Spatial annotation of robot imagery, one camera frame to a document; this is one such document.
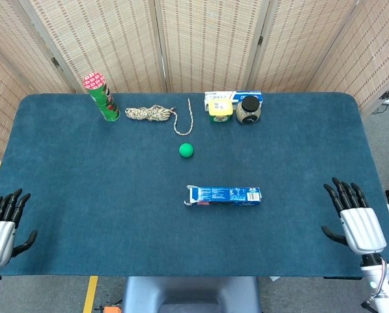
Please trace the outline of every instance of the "rope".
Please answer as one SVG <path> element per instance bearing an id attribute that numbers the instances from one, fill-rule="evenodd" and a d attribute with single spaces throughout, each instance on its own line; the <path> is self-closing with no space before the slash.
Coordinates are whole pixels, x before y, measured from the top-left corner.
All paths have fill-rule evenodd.
<path id="1" fill-rule="evenodd" d="M 167 109 L 164 108 L 163 106 L 159 106 L 155 104 L 154 106 L 151 106 L 150 108 L 127 108 L 125 109 L 126 116 L 130 119 L 137 119 L 139 121 L 143 119 L 147 119 L 148 121 L 167 121 L 171 114 L 175 115 L 175 120 L 174 120 L 174 131 L 180 135 L 180 136 L 187 136 L 189 133 L 192 132 L 193 129 L 193 112 L 192 112 L 192 105 L 190 103 L 190 99 L 188 98 L 188 111 L 190 112 L 190 119 L 192 120 L 190 129 L 186 133 L 181 133 L 177 130 L 177 120 L 178 120 L 178 115 L 174 111 L 174 108 Z"/>

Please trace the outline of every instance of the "bamboo room divider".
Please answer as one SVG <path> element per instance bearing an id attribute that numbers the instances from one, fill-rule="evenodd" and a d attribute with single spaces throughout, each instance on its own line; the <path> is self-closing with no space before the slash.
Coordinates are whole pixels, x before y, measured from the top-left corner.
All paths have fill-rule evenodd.
<path id="1" fill-rule="evenodd" d="M 0 0 L 0 158 L 19 101 L 83 93 L 389 87 L 389 0 Z"/>

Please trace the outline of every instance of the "table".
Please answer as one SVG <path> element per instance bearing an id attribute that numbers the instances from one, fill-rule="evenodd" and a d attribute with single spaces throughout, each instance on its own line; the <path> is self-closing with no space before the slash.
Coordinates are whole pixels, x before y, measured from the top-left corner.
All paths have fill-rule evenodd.
<path id="1" fill-rule="evenodd" d="M 134 121 L 126 107 L 175 106 L 177 128 Z M 0 195 L 32 194 L 16 240 L 33 248 L 3 275 L 360 276 L 323 183 L 358 183 L 388 247 L 389 216 L 354 99 L 265 94 L 254 125 L 212 124 L 202 94 L 118 94 L 105 122 L 89 95 L 22 100 L 0 170 Z M 192 158 L 179 155 L 190 142 Z M 186 185 L 256 186 L 257 207 L 187 207 Z"/>

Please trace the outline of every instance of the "black lid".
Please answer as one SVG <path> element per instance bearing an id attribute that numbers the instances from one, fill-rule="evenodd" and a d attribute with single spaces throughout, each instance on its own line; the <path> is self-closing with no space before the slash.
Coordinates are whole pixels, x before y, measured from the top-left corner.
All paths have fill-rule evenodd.
<path id="1" fill-rule="evenodd" d="M 254 96 L 246 96 L 242 101 L 242 109 L 247 112 L 255 112 L 259 108 L 259 100 Z"/>

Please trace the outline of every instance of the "white robotic arm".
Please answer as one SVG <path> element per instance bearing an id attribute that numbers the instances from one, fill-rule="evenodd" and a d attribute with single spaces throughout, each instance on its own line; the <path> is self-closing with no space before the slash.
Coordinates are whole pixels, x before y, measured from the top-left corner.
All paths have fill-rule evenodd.
<path id="1" fill-rule="evenodd" d="M 16 229 L 22 217 L 23 208 L 31 194 L 26 194 L 19 201 L 18 198 L 22 190 L 19 189 L 13 194 L 9 194 L 4 199 L 0 197 L 0 269 L 4 267 L 11 258 L 28 250 L 34 243 L 37 231 L 33 230 L 28 240 L 20 246 L 13 247 Z"/>
<path id="2" fill-rule="evenodd" d="M 367 278 L 371 295 L 361 306 L 370 312 L 389 313 L 389 263 L 380 255 L 387 243 L 377 215 L 368 207 L 356 184 L 351 184 L 351 188 L 336 178 L 332 180 L 338 192 L 329 185 L 324 187 L 332 198 L 345 236 L 332 233 L 326 226 L 322 226 L 322 230 L 329 239 L 349 246 L 354 253 L 362 256 L 361 270 Z M 375 302 L 378 311 L 371 308 L 372 302 Z"/>

